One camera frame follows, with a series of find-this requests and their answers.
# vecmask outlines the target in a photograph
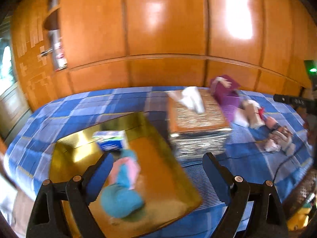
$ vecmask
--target golden tray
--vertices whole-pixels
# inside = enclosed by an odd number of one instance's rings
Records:
[[[92,140],[95,131],[125,130],[130,149],[141,167],[135,189],[145,206],[123,219],[107,215],[97,200],[89,209],[107,238],[139,237],[154,232],[187,215],[201,204],[201,197],[175,160],[163,137],[142,112],[130,113],[70,134],[56,142],[50,179],[64,182],[97,162],[101,151]],[[72,236],[80,237],[69,203],[63,208]]]

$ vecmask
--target blue plaid bedsheet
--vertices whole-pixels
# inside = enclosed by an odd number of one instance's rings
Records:
[[[42,181],[49,176],[55,142],[66,135],[130,112],[144,111],[167,139],[165,91],[178,89],[183,87],[106,89],[74,94],[50,102],[32,114],[10,144],[4,157],[5,169],[14,182],[35,199]],[[294,134],[293,143],[296,150],[300,151],[279,169],[275,179],[275,186],[283,201],[312,163],[303,120],[290,106],[274,102],[271,95],[251,91],[240,91],[239,95],[257,101],[265,108],[267,115],[281,125],[286,125]],[[218,161],[233,175],[242,176],[248,182],[273,180],[279,164],[287,156],[283,152],[271,154],[264,151],[263,140],[268,134],[266,126],[254,130],[232,124],[226,152],[217,156]],[[203,203],[188,216],[147,237],[209,237],[224,213],[224,204],[218,200],[201,161],[184,161],[181,165],[202,195]],[[241,230],[246,227],[251,208],[252,203],[249,203],[239,227]]]

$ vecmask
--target wooden cabinet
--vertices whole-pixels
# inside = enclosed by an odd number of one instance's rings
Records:
[[[285,78],[283,76],[261,71],[256,91],[267,94],[282,94],[284,82]]]
[[[308,88],[310,80],[305,70],[304,60],[308,57],[308,12],[299,0],[291,0],[293,12],[293,53],[289,66],[288,77]]]
[[[74,70],[70,73],[70,79],[75,93],[129,87],[127,61],[103,63]]]
[[[264,0],[265,32],[262,67],[287,75],[292,53],[290,0]]]
[[[136,59],[130,62],[132,86],[203,86],[204,65],[189,58]]]
[[[299,0],[22,0],[12,17],[15,67],[32,110],[74,93],[127,86],[310,87],[317,27]],[[60,28],[68,69],[55,73],[43,28]]]
[[[209,19],[210,55],[259,65],[262,0],[209,0]]]
[[[131,55],[206,52],[206,0],[126,0]]]
[[[11,36],[15,69],[21,88],[34,111],[58,98],[52,82],[49,56],[38,56],[50,47],[42,24],[48,0],[22,0],[12,17]]]
[[[227,74],[236,80],[240,85],[240,89],[253,91],[257,76],[258,69],[246,67],[226,62],[208,61],[207,79],[205,86],[209,86],[209,80],[217,76]]]
[[[123,0],[60,0],[68,67],[126,55]]]

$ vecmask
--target screw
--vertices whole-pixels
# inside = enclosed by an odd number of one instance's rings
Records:
[[[81,180],[81,176],[74,176],[73,177],[73,181],[80,181]]]
[[[272,181],[270,181],[270,180],[265,181],[265,183],[266,183],[267,186],[270,186],[270,187],[273,186],[273,183],[272,183]]]
[[[235,177],[235,180],[236,180],[237,182],[242,182],[242,181],[243,181],[243,178],[242,178],[241,176],[236,176],[236,177]]]
[[[46,179],[42,182],[43,185],[49,185],[51,183],[50,179]]]

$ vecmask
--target white tissue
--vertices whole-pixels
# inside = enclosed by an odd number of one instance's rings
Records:
[[[249,122],[248,122],[248,118],[245,115],[245,110],[241,108],[236,109],[233,123],[240,125],[242,127],[246,127],[246,128],[249,127]]]
[[[205,112],[200,93],[196,86],[186,87],[183,91],[176,90],[168,91],[167,93],[172,99],[186,106],[188,109],[196,113]]]
[[[280,151],[281,150],[281,146],[276,144],[274,142],[274,140],[271,140],[271,139],[268,139],[264,148],[265,148],[266,152],[273,152],[273,151]]]

